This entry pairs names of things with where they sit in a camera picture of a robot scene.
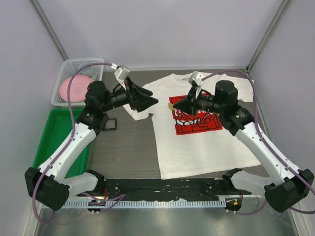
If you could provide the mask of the gold flower brooch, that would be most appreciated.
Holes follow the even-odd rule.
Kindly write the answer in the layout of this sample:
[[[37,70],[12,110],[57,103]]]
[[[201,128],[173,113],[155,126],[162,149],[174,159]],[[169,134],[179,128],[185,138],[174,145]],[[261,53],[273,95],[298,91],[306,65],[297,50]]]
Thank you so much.
[[[172,103],[168,103],[168,109],[171,110],[171,111],[175,110],[175,108],[173,107]]]

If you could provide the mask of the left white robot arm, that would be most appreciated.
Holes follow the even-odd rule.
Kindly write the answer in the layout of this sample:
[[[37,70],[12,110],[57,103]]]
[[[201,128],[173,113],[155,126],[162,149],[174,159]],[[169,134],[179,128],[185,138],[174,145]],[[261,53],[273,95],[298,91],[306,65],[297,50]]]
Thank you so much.
[[[56,151],[38,168],[29,168],[25,180],[32,203],[40,202],[57,211],[69,197],[92,193],[100,196],[105,189],[104,176],[92,170],[66,178],[66,174],[81,152],[105,129],[109,120],[108,111],[129,105],[142,112],[158,103],[153,93],[134,84],[130,78],[123,81],[124,87],[110,91],[102,81],[88,85],[85,107],[68,137]]]

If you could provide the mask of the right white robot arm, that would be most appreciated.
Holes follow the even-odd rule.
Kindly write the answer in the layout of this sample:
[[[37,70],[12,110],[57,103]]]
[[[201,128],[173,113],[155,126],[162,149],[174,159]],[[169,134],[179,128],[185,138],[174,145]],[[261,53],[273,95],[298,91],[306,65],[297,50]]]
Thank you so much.
[[[187,96],[173,107],[188,115],[199,111],[217,114],[222,126],[242,142],[267,171],[268,177],[252,175],[239,168],[227,172],[222,182],[227,194],[244,190],[262,196],[277,212],[292,208],[308,195],[314,174],[309,169],[301,170],[275,147],[255,123],[253,115],[238,104],[238,90],[231,81],[217,82],[213,95],[193,84]]]

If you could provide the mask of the white printed t-shirt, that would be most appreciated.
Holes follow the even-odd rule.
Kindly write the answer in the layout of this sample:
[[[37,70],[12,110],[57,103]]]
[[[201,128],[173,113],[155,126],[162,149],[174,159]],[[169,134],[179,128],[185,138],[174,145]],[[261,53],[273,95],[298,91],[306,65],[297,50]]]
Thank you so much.
[[[188,94],[189,77],[170,74],[145,84],[158,103],[142,112],[124,106],[134,120],[152,119],[161,179],[258,166],[257,158],[223,128],[218,115],[198,112],[191,116],[168,109],[168,103],[174,105]]]

